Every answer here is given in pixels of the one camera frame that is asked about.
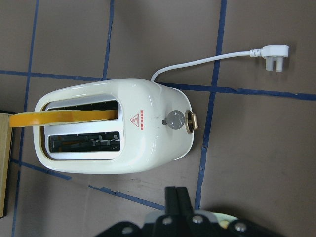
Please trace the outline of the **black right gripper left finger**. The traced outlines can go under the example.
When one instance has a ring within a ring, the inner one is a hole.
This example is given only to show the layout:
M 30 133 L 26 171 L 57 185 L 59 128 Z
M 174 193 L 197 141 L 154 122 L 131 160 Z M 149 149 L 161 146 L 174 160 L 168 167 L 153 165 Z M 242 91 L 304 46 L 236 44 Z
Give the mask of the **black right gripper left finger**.
M 175 186 L 165 188 L 165 214 L 171 216 L 179 215 L 178 196 Z

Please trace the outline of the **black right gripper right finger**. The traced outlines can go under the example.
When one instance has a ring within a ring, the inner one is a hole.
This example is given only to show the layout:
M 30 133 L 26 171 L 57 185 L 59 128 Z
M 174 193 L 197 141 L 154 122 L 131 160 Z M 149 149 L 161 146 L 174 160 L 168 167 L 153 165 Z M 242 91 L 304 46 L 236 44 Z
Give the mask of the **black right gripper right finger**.
M 191 199 L 186 187 L 177 187 L 177 199 L 181 216 L 187 217 L 193 214 Z

